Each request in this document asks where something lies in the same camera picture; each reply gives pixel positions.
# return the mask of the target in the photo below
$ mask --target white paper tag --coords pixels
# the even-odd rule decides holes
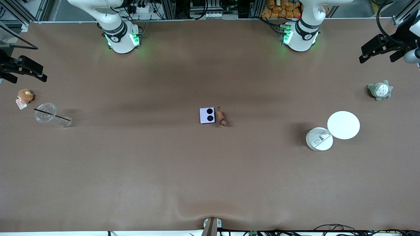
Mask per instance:
[[[22,102],[20,99],[16,99],[16,103],[18,104],[18,107],[21,110],[28,106],[26,103]]]

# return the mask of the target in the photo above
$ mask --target tabletop surface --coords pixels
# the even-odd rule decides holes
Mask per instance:
[[[326,20],[297,53],[259,21],[150,23],[141,49],[109,50],[95,24],[45,24],[18,50],[48,81],[0,84],[0,231],[418,229],[420,71],[359,64],[372,20]],[[388,101],[368,84],[389,80]],[[21,89],[36,99],[19,110]],[[45,102],[69,128],[35,121]],[[199,123],[220,106],[229,127]],[[360,132],[325,152],[305,141],[346,110]]]

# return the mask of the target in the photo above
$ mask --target green plush toy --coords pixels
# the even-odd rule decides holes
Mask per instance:
[[[391,97],[391,90],[394,87],[388,85],[388,80],[384,80],[383,83],[369,84],[367,88],[375,97],[376,101],[380,101],[382,98],[388,100]]]

